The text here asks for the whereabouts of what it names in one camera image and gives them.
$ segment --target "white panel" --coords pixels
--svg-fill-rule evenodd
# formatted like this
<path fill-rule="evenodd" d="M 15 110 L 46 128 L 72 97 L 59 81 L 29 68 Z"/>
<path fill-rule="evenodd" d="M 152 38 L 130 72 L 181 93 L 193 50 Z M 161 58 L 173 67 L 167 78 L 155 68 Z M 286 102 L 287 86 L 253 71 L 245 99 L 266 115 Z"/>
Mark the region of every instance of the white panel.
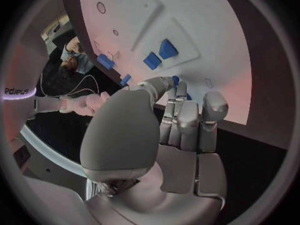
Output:
<path fill-rule="evenodd" d="M 200 107 L 204 94 L 217 90 L 229 104 L 226 120 L 247 123 L 250 57 L 239 20 L 227 0 L 80 1 L 95 54 L 110 52 L 114 69 L 122 76 L 130 74 L 129 85 L 177 75 L 187 83 L 187 92 Z M 105 14 L 97 10 L 99 1 L 105 2 Z M 162 64 L 151 70 L 143 60 L 151 51 L 159 55 L 164 39 L 176 47 L 178 56 L 162 59 Z M 166 101 L 164 96 L 158 104 Z"/>

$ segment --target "cable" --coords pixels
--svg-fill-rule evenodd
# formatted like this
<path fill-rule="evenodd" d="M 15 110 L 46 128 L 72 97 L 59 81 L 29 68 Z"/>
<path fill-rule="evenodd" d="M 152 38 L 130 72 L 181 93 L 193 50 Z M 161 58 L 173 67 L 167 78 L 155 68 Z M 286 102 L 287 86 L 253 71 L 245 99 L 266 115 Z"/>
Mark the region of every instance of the cable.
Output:
<path fill-rule="evenodd" d="M 78 86 L 83 82 L 83 80 L 84 79 L 86 79 L 86 78 L 88 78 L 88 77 L 91 77 L 94 81 L 95 81 L 95 84 L 96 84 L 96 86 L 97 86 L 97 94 L 99 94 L 99 86 L 98 86 L 98 83 L 97 83 L 97 81 L 96 81 L 96 79 L 94 78 L 94 76 L 92 76 L 92 75 L 86 75 L 83 79 L 81 79 L 81 81 L 77 84 L 77 86 L 74 88 L 74 89 L 72 89 L 70 92 L 68 92 L 68 93 L 66 93 L 66 94 L 62 94 L 62 95 L 54 95 L 54 96 L 50 96 L 50 95 L 48 95 L 48 94 L 46 94 L 45 93 L 45 91 L 43 90 L 43 86 L 42 86 L 42 82 L 43 82 L 43 73 L 41 73 L 40 74 L 40 90 L 41 90 L 41 92 L 46 96 L 46 97 L 49 97 L 49 98 L 57 98 L 57 97 L 60 97 L 60 96 L 68 96 L 68 95 L 73 95 L 73 94 L 76 94 L 76 93 L 79 93 L 79 92 L 81 92 L 81 91 L 84 91 L 84 90 L 89 90 L 89 91 L 91 91 L 91 92 L 93 92 L 93 94 L 95 94 L 95 92 L 93 91 L 93 90 L 91 90 L 91 89 L 89 89 L 89 88 L 84 88 L 84 89 L 81 89 L 81 90 L 79 90 L 79 91 L 76 91 L 76 92 L 73 92 L 73 91 L 75 91 L 77 88 L 78 88 Z"/>

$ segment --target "man's hair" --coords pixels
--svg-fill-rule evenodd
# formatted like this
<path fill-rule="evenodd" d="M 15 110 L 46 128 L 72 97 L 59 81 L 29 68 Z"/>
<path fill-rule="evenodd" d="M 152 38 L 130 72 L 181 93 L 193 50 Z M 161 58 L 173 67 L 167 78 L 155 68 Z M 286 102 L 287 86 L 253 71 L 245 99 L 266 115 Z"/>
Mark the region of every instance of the man's hair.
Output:
<path fill-rule="evenodd" d="M 74 75 L 74 71 L 67 68 L 67 66 L 59 66 L 59 74 L 65 79 L 70 79 Z"/>

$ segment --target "circular hole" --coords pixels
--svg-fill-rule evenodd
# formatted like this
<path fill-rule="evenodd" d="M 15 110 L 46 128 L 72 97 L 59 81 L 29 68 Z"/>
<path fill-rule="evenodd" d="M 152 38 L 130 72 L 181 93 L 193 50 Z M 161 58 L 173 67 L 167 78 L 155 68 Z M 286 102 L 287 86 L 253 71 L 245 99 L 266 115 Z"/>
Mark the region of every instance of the circular hole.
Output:
<path fill-rule="evenodd" d="M 113 32 L 113 34 L 114 34 L 114 35 L 116 35 L 116 36 L 118 36 L 118 35 L 119 35 L 119 32 L 118 32 L 117 30 L 115 30 L 115 29 L 114 29 L 114 30 L 112 30 L 112 32 Z"/>
<path fill-rule="evenodd" d="M 97 3 L 97 9 L 102 14 L 105 14 L 105 12 L 106 12 L 104 3 L 100 2 L 100 1 Z"/>

